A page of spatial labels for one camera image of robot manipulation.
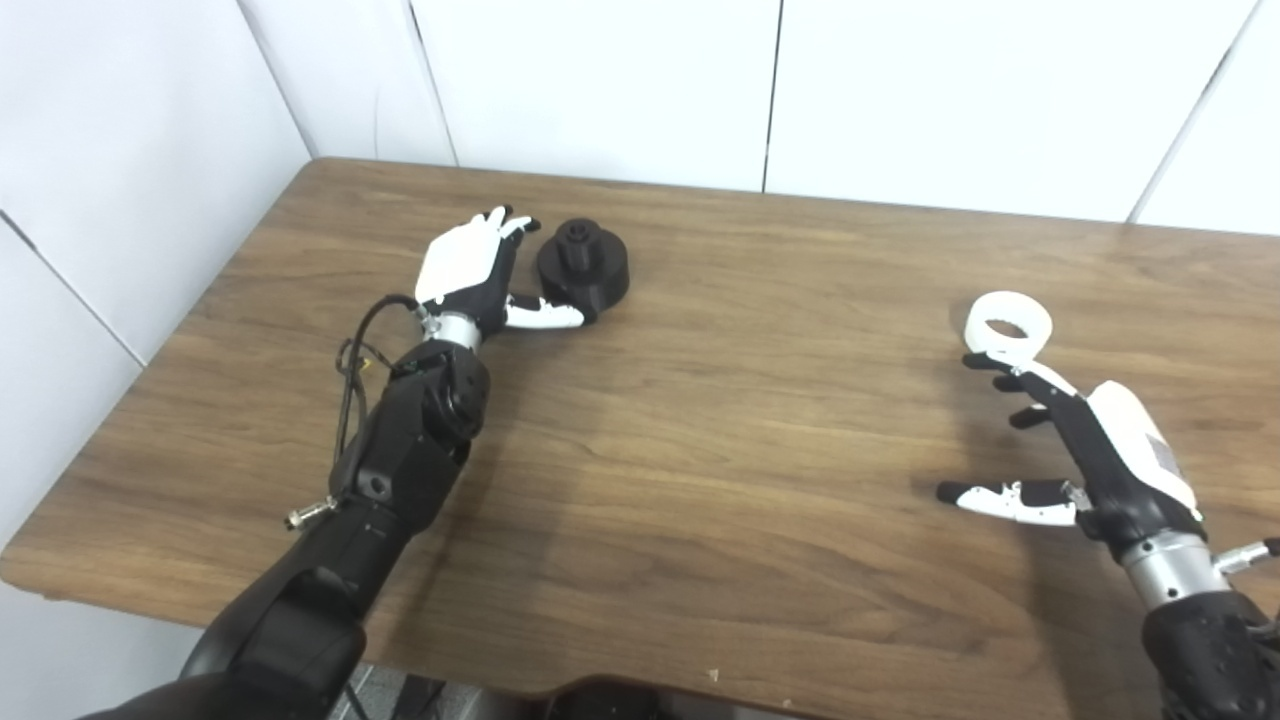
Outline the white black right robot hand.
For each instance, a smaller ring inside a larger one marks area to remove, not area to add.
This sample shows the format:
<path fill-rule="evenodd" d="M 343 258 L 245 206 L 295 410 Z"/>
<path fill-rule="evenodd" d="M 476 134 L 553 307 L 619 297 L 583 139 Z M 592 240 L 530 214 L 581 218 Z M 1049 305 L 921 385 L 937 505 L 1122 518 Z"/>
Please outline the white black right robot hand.
<path fill-rule="evenodd" d="M 1114 557 L 1165 532 L 1207 539 L 1196 492 L 1146 406 L 1128 387 L 1107 380 L 1088 395 L 1059 373 L 1009 351 L 970 352 L 963 364 L 993 370 L 1001 392 L 1023 392 L 1033 404 L 1010 427 L 1051 424 L 1080 473 L 1080 482 L 1014 480 L 938 483 L 947 505 L 1038 527 L 1079 527 Z"/>

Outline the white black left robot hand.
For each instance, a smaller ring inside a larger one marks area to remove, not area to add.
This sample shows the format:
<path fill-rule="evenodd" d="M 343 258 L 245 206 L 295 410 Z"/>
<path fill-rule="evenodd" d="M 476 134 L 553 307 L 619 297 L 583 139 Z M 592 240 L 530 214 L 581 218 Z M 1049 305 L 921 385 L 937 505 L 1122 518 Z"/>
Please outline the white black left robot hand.
<path fill-rule="evenodd" d="M 540 228 L 538 219 L 500 205 L 434 238 L 413 291 L 425 337 L 476 352 L 508 327 L 556 331 L 595 323 L 598 313 L 590 307 L 511 290 L 524 237 Z"/>

